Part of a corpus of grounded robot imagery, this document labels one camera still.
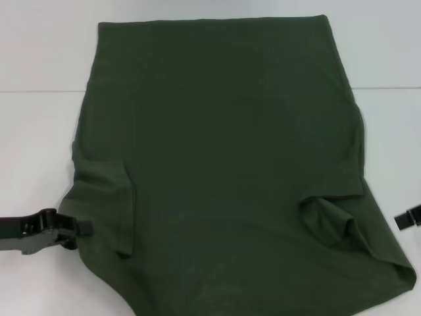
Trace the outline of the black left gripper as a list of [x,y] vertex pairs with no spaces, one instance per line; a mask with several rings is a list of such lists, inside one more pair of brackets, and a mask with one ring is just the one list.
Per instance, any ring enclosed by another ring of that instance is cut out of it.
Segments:
[[[56,209],[42,209],[24,217],[1,217],[1,238],[23,238],[40,234],[53,226],[53,217],[56,214]],[[77,238],[93,235],[91,221],[79,221],[74,217],[58,214],[55,224],[55,243],[65,249],[77,249]]]

